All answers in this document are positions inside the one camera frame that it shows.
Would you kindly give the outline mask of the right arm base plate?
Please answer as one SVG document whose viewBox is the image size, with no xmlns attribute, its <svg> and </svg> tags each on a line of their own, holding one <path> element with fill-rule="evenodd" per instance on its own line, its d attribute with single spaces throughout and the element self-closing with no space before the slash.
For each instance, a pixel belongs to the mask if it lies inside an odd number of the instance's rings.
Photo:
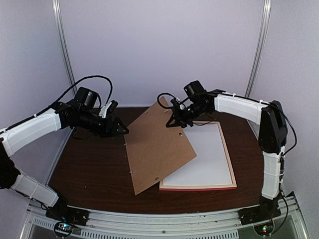
<svg viewBox="0 0 319 239">
<path fill-rule="evenodd" d="M 261 206 L 242 208 L 238 211 L 241 225 L 254 224 L 270 220 L 271 217 L 278 217 L 282 213 L 280 209 L 273 209 L 271 212 L 262 211 Z"/>
</svg>

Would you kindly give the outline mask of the brown backing board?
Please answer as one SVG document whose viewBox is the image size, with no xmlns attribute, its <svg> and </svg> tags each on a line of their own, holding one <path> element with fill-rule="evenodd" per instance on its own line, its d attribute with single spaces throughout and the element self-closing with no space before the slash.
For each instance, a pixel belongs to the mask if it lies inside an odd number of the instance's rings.
<svg viewBox="0 0 319 239">
<path fill-rule="evenodd" d="M 171 116 L 167 106 L 161 98 L 128 126 L 125 146 L 135 195 L 196 157 L 183 129 L 165 126 Z"/>
</svg>

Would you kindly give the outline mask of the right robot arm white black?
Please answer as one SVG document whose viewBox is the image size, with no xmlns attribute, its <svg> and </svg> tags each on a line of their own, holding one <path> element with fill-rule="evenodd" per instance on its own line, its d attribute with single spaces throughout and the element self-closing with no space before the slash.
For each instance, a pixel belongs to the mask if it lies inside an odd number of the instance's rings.
<svg viewBox="0 0 319 239">
<path fill-rule="evenodd" d="M 275 211 L 282 191 L 288 129 L 293 127 L 281 103 L 254 100 L 219 89 L 207 91 L 199 81 L 189 83 L 184 91 L 187 94 L 185 100 L 190 100 L 191 104 L 185 106 L 184 101 L 172 97 L 169 107 L 172 114 L 166 127 L 192 127 L 196 118 L 213 112 L 231 114 L 259 126 L 258 144 L 264 158 L 264 179 L 255 214 L 259 219 L 267 219 Z"/>
</svg>

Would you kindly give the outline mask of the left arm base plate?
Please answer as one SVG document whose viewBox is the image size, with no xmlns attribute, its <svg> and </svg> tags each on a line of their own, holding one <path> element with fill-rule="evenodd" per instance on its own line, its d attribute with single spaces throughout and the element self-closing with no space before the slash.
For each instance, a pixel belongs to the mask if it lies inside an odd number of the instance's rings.
<svg viewBox="0 0 319 239">
<path fill-rule="evenodd" d="M 45 213 L 46 217 L 68 223 L 75 226 L 86 226 L 89 211 L 73 207 L 67 207 L 66 212 L 58 212 L 53 208 L 48 208 Z"/>
</svg>

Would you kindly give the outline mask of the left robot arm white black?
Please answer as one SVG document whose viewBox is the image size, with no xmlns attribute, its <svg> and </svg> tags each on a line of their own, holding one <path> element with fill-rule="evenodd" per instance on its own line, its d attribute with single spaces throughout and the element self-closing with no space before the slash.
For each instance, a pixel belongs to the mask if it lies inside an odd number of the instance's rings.
<svg viewBox="0 0 319 239">
<path fill-rule="evenodd" d="M 40 113 L 2 129 L 0 132 L 1 189 L 12 189 L 35 199 L 51 208 L 59 220 L 69 220 L 72 211 L 67 206 L 66 199 L 17 169 L 11 156 L 37 139 L 67 127 L 80 127 L 102 138 L 128 134 L 129 129 L 122 120 L 112 116 L 118 102 L 112 100 L 94 114 L 90 110 L 97 99 L 99 99 L 98 93 L 81 87 L 75 98 L 69 102 L 54 102 Z"/>
</svg>

